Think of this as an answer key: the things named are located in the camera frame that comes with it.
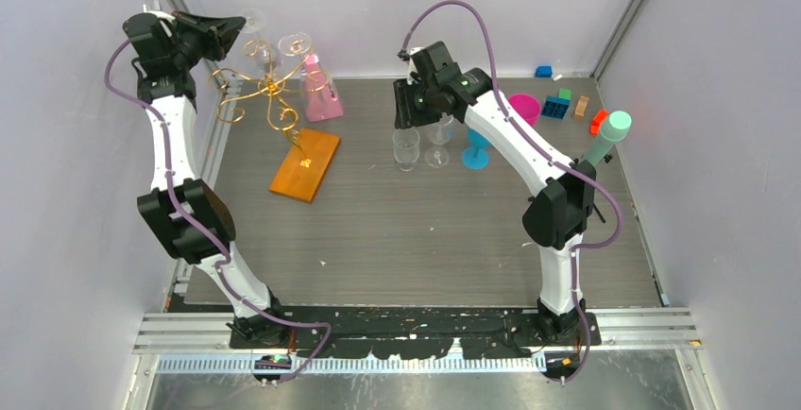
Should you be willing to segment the clear wine glass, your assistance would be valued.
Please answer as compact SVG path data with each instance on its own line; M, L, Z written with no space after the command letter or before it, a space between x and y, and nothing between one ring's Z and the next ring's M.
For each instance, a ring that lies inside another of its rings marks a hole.
M247 39L243 46L245 55L251 58L262 74L273 73L281 64L281 57L273 43L262 34L266 27L265 14L256 8L242 9L240 14L246 20L242 29Z
M450 161L445 145L452 138L453 124L453 116L446 115L427 127L427 138L432 146L425 151L424 160L432 168L442 168Z
M308 73L312 69L313 40L304 32L294 32L279 40L281 55L280 75L286 87L298 97L301 103L308 99L306 94Z
M419 158L419 133L413 129L396 129L392 135L396 166L403 172L415 169Z

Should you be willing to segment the clear wine glass top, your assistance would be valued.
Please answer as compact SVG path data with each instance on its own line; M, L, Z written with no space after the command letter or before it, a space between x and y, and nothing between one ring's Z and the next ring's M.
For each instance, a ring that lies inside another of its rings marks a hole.
M312 69L313 40L304 32L294 32L279 40L281 55L280 75L286 87L298 97L301 103L308 99L306 94L308 73Z

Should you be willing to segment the blue wine glass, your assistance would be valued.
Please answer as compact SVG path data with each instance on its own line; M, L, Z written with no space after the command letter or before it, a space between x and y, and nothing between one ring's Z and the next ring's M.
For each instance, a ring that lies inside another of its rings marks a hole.
M462 164L471 170L484 169L489 163L489 140L472 128L468 129L467 136L469 146L462 152Z

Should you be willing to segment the pink wine glass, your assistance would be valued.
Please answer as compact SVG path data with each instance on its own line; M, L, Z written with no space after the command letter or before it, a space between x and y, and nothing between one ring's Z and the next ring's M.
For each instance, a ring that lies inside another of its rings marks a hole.
M514 94L508 101L515 112L530 126L534 126L541 114L539 101L529 94Z

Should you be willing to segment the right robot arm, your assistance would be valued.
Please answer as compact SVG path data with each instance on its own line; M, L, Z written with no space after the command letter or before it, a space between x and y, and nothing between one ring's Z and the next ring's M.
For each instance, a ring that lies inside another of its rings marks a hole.
M526 184L530 206L521 223L538 247L540 335L552 344L590 340L578 278L577 247L594 205L596 169L553 148L511 107L484 70L462 71L443 42L402 49L405 77L393 83L395 127L433 124L443 116L476 131L512 165Z

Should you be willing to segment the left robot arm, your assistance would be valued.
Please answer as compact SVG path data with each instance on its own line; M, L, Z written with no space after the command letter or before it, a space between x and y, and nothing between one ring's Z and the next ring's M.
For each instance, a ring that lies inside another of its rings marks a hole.
M231 304L228 326L240 339L281 346L291 331L281 305L247 266L235 245L228 207L196 170L193 134L196 83L202 60L223 60L247 21L152 10L127 19L122 29L136 55L132 102L152 127L154 172L137 210L167 254L205 273Z

